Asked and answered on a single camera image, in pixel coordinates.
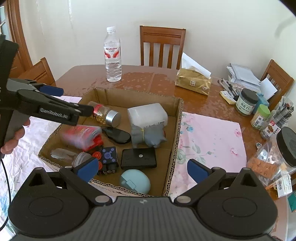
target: blue flower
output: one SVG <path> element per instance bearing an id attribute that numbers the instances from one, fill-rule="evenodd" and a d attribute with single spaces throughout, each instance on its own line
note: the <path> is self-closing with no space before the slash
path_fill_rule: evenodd
<path id="1" fill-rule="evenodd" d="M 186 127 L 186 130 L 192 133 L 192 132 L 193 132 L 193 127 L 191 127 L 191 126 L 187 126 L 187 127 Z"/>

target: wooden door frame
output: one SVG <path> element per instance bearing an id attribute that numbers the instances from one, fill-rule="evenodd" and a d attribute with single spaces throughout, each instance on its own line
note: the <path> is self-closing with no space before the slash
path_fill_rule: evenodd
<path id="1" fill-rule="evenodd" d="M 24 70 L 27 71 L 33 65 L 26 45 L 24 32 L 22 30 L 19 0 L 6 0 L 6 6 L 11 38 L 13 42 L 18 43 L 19 45 L 17 55 Z"/>

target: black cable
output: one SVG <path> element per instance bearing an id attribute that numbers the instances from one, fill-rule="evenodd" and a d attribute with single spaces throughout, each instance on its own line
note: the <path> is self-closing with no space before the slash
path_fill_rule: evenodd
<path id="1" fill-rule="evenodd" d="M 7 187 L 8 187 L 8 195 L 9 195 L 9 205 L 10 205 L 10 203 L 11 203 L 11 193 L 10 193 L 9 181 L 8 181 L 7 172 L 6 172 L 6 169 L 5 169 L 2 158 L 1 158 L 1 163 L 3 165 L 3 169 L 4 169 L 4 172 L 5 172 L 5 176 L 6 176 Z M 4 224 L 0 227 L 0 231 L 5 228 L 7 222 L 8 222 L 8 213 L 7 213 L 7 218 L 6 218 L 5 222 L 4 222 Z"/>

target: blue gripper pad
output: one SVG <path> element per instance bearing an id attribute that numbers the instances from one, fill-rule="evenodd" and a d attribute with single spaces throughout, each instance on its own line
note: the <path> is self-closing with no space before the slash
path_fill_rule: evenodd
<path id="1" fill-rule="evenodd" d="M 187 172 L 189 176 L 198 184 L 211 174 L 211 169 L 198 163 L 194 159 L 187 162 Z"/>
<path id="2" fill-rule="evenodd" d="M 88 183 L 98 173 L 99 161 L 97 158 L 90 158 L 76 168 L 76 175 Z"/>
<path id="3" fill-rule="evenodd" d="M 64 94 L 64 89 L 50 85 L 41 86 L 39 91 L 53 96 L 62 96 Z"/>

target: table surface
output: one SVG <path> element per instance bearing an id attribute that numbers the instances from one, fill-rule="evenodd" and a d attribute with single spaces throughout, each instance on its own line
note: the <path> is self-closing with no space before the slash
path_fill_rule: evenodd
<path id="1" fill-rule="evenodd" d="M 256 152 L 256 143 L 264 143 L 259 131 L 254 129 L 250 121 L 252 116 L 245 117 L 238 113 L 235 105 L 229 105 L 219 94 L 223 89 L 218 78 L 212 77 L 209 96 L 175 86 L 177 70 L 149 66 L 122 66 L 122 78 L 118 82 L 108 82 L 104 65 L 80 65 L 68 70 L 57 81 L 57 87 L 63 88 L 67 96 L 82 97 L 95 87 L 133 89 L 168 96 L 180 97 L 184 100 L 183 111 L 206 115 L 222 120 L 238 122 L 247 160 Z"/>

